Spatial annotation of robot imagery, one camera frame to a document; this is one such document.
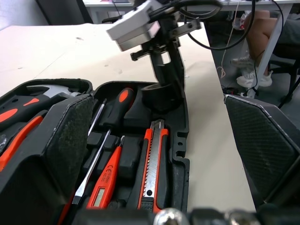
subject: white desk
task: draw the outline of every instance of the white desk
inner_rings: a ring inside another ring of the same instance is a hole
[[[46,78],[82,78],[94,89],[108,81],[154,82],[149,56],[136,62],[105,32],[109,25],[9,27],[0,32],[0,96],[15,86]],[[193,32],[208,45],[205,29]],[[188,209],[255,210],[223,102],[211,51],[180,38],[186,69],[190,131]]]
[[[87,7],[88,11],[90,12],[91,18],[93,20],[94,23],[98,24],[100,23],[100,21],[102,21],[102,15],[105,14],[106,12],[110,12],[110,11],[116,11],[115,6],[113,3],[111,2],[100,2],[99,0],[83,0],[85,6]],[[238,4],[238,0],[219,0],[222,4],[223,4],[223,8],[221,10],[223,11],[235,11],[237,4]],[[283,11],[283,21],[285,23],[287,16],[289,15],[291,8],[293,6],[294,3],[300,3],[300,0],[276,0],[276,2],[280,5],[282,11]],[[251,11],[251,1],[245,1],[245,0],[241,0],[240,4],[239,4],[239,11],[244,11],[244,10],[249,10]],[[116,4],[116,6],[118,7],[119,11],[124,11],[125,13],[129,12],[132,7],[130,3],[120,3],[120,4]],[[213,6],[190,6],[188,7],[188,11],[211,11],[213,10],[215,7]],[[278,10],[277,6],[271,2],[270,0],[262,0],[256,3],[255,5],[255,9],[256,10]],[[277,40],[280,36],[280,32],[281,32],[281,15],[278,16],[277,19],[277,23],[275,25],[274,31],[270,37],[268,46],[265,50],[265,52],[263,53],[262,56],[262,61],[260,63],[259,69],[257,71],[257,76],[258,76],[258,80],[260,80],[260,78],[263,76],[264,70],[268,65],[268,62],[270,61],[271,55],[273,53],[273,50],[275,48],[275,45],[277,43]],[[244,55],[244,53],[246,52],[247,49],[247,44],[245,41],[245,44],[243,46],[242,49],[242,55]],[[248,97],[250,98],[254,98],[255,97],[255,92],[253,90],[250,90],[248,92]]]

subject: shorts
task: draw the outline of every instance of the shorts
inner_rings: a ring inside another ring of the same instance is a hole
[[[280,12],[270,11],[270,18],[278,18]],[[300,45],[300,14],[289,14],[278,44]]]

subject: orange tester screwdriver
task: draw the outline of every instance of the orange tester screwdriver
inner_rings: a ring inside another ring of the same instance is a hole
[[[92,195],[90,197],[87,209],[106,209],[109,202],[111,201],[114,187],[116,185],[118,165],[121,156],[121,144],[116,148],[112,157],[105,166],[103,172],[101,173]]]

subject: hammer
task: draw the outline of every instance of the hammer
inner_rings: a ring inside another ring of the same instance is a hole
[[[61,85],[33,85],[27,86],[28,91],[46,90],[38,96],[14,96],[0,111],[0,131],[17,122],[27,122],[36,113],[47,109],[53,104],[66,98],[80,95],[79,92],[70,92]]]

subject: screwdriver shaft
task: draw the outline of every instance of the screwdriver shaft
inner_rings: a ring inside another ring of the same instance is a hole
[[[107,131],[106,135],[105,135],[105,138],[104,138],[104,140],[103,140],[103,142],[102,142],[99,150],[97,151],[97,154],[94,157],[94,160],[93,160],[92,164],[89,167],[88,172],[86,173],[86,175],[85,175],[82,183],[80,184],[79,188],[77,189],[77,191],[75,193],[75,196],[74,196],[74,199],[72,201],[72,204],[79,204],[79,201],[80,201],[81,197],[83,196],[85,187],[86,187],[86,185],[87,185],[87,183],[88,183],[88,181],[90,179],[90,176],[91,176],[91,174],[92,174],[92,172],[93,172],[93,170],[95,168],[95,165],[97,164],[97,161],[98,161],[98,159],[99,159],[99,157],[101,155],[104,143],[105,143],[105,141],[106,141],[106,139],[107,139],[107,137],[109,136],[110,133],[111,133],[111,130],[109,129]]]
[[[102,110],[103,110],[103,108],[104,108],[105,103],[106,103],[106,99],[104,99],[104,101],[103,101],[103,103],[102,103],[100,109],[99,109],[98,112],[97,112],[97,115],[96,115],[95,118],[94,118],[94,121],[93,121],[93,123],[92,123],[92,125],[91,125],[91,127],[90,127],[90,129],[89,129],[88,136],[90,135],[90,133],[91,133],[92,130],[94,129],[94,126],[95,126],[95,124],[96,124],[96,122],[97,122],[97,120],[98,120],[98,118],[99,118],[99,116],[100,116],[100,114],[101,114],[101,112],[102,112]]]

